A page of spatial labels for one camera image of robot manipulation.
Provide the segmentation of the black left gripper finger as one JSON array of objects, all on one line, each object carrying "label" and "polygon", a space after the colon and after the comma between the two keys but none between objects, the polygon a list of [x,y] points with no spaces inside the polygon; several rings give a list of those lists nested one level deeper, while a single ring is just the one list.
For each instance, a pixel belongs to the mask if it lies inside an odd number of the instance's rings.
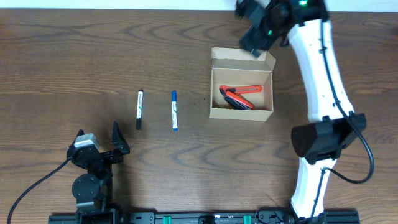
[{"label": "black left gripper finger", "polygon": [[84,130],[80,129],[80,130],[78,131],[78,134],[77,134],[75,140],[74,140],[74,143],[78,142],[79,137],[82,136],[82,135],[84,135],[84,134],[85,134]]},{"label": "black left gripper finger", "polygon": [[113,123],[113,132],[112,132],[112,141],[111,142],[112,142],[112,145],[117,150],[119,150],[121,154],[129,154],[129,144],[124,139],[117,121],[115,121]]}]

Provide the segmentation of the black cap whiteboard marker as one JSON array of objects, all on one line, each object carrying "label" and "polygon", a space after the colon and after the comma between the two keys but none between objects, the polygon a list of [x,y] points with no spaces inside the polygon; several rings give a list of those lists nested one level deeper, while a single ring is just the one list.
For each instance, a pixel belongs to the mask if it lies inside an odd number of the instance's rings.
[{"label": "black cap whiteboard marker", "polygon": [[140,89],[137,94],[137,113],[136,113],[136,129],[140,130],[142,125],[142,107],[144,99],[144,90]]}]

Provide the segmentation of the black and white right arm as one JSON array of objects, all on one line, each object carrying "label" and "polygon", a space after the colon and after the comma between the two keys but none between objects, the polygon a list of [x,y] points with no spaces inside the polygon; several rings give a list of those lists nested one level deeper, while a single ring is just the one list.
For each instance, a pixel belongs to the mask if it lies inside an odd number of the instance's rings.
[{"label": "black and white right arm", "polygon": [[323,0],[236,3],[235,14],[251,23],[240,46],[258,57],[277,40],[297,58],[308,104],[308,124],[291,131],[299,169],[285,223],[359,223],[356,210],[325,210],[328,177],[341,152],[362,139],[366,117],[357,114],[345,92],[336,61],[332,25]]}]

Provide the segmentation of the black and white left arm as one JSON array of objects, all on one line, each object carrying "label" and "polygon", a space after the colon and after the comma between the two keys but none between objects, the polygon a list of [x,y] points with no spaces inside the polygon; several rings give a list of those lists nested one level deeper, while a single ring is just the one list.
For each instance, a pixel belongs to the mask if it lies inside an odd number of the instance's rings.
[{"label": "black and white left arm", "polygon": [[117,122],[113,124],[111,144],[114,149],[100,152],[100,144],[92,133],[79,130],[69,146],[67,159],[87,173],[76,178],[72,194],[76,199],[77,223],[128,223],[129,218],[113,203],[112,165],[122,163],[130,147]]}]

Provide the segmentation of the open cardboard box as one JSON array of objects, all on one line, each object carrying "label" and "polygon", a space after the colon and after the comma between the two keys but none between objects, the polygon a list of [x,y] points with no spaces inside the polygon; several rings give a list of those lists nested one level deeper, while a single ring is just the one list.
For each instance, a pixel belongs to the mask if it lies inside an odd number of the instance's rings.
[{"label": "open cardboard box", "polygon": [[[256,58],[243,49],[211,49],[210,118],[267,121],[274,111],[272,72],[276,59],[267,51]],[[261,85],[259,93],[241,94],[253,110],[236,110],[224,99],[219,87]]]}]

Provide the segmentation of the blue cap whiteboard marker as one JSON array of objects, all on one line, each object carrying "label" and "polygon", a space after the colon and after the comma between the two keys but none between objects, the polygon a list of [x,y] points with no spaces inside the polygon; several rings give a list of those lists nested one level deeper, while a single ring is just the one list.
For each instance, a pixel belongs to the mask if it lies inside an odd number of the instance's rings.
[{"label": "blue cap whiteboard marker", "polygon": [[172,91],[172,128],[178,131],[178,117],[177,117],[177,92]]}]

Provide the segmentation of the black mounting rail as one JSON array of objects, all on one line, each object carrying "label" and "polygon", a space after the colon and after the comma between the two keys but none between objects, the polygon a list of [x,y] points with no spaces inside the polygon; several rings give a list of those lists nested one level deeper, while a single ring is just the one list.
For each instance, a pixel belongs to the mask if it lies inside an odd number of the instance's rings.
[{"label": "black mounting rail", "polygon": [[115,213],[98,215],[52,215],[49,224],[73,223],[126,223],[126,224],[285,224],[306,223],[295,220],[290,212],[283,210],[259,210],[241,213],[153,213],[137,212],[128,215]]}]

